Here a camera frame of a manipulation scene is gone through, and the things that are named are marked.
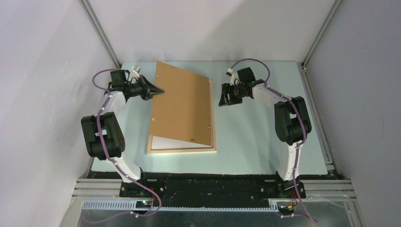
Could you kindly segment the brown backing board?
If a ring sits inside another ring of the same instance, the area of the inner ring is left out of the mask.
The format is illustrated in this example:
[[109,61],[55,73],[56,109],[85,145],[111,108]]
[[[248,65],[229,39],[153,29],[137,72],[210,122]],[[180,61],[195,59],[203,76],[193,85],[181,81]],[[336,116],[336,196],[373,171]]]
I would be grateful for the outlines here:
[[209,78],[161,61],[155,76],[149,135],[213,145]]

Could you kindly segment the wooden picture frame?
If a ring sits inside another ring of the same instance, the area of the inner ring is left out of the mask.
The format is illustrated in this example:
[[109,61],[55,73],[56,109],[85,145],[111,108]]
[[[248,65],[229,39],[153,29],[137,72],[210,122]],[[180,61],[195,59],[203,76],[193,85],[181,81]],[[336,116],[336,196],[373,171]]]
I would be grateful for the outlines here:
[[211,148],[183,148],[183,149],[153,149],[152,145],[155,140],[155,136],[149,135],[147,142],[147,154],[163,155],[163,154],[205,154],[205,153],[216,153],[217,152],[217,133],[216,133],[216,121],[215,121],[215,107],[214,107],[214,91],[213,81],[209,79],[209,94],[210,94],[210,109],[211,109],[211,125],[209,128],[212,132],[213,146]]

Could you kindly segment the printed photo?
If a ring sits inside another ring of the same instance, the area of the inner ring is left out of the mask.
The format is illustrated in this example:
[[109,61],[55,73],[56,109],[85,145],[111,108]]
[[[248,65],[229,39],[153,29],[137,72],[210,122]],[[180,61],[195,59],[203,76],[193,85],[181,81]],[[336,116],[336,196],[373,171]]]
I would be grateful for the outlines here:
[[212,147],[213,145],[204,145],[194,142],[174,140],[157,136],[152,136],[152,142],[151,142],[152,150],[201,149],[201,148],[212,148]]

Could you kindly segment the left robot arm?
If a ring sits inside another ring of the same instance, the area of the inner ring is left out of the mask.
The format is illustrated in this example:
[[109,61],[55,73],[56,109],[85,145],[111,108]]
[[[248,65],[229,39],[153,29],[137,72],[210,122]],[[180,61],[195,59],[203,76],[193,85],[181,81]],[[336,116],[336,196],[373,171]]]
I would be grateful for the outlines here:
[[106,69],[111,81],[107,87],[96,82],[93,85],[104,92],[104,100],[96,114],[81,119],[85,145],[88,154],[111,165],[122,179],[120,197],[154,196],[143,170],[124,155],[125,137],[117,116],[130,98],[140,97],[144,101],[165,91],[139,73],[131,70]]

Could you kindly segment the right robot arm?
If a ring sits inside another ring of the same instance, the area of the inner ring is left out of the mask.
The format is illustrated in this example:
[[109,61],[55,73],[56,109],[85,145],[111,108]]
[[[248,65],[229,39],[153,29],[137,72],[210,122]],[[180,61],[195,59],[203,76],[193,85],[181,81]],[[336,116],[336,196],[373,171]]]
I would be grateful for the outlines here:
[[229,83],[222,84],[219,106],[240,104],[243,98],[259,100],[274,110],[274,127],[284,150],[276,172],[275,193],[286,198],[300,191],[299,161],[303,144],[312,130],[306,102],[301,96],[287,96],[256,79],[251,68],[238,71],[229,68]]

